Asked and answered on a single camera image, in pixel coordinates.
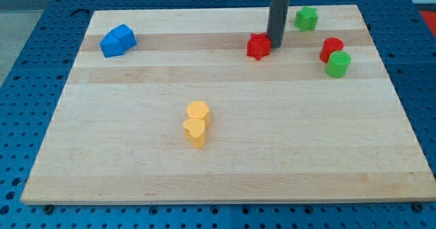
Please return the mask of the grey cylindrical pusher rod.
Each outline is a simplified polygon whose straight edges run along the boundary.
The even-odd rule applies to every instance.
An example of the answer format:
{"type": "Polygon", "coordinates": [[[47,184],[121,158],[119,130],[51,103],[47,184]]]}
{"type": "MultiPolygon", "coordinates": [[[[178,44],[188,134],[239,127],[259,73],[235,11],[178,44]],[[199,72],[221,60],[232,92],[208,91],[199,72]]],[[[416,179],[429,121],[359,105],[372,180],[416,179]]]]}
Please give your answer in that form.
{"type": "Polygon", "coordinates": [[[266,37],[271,41],[271,48],[279,48],[282,44],[289,5],[290,0],[270,2],[266,37]]]}

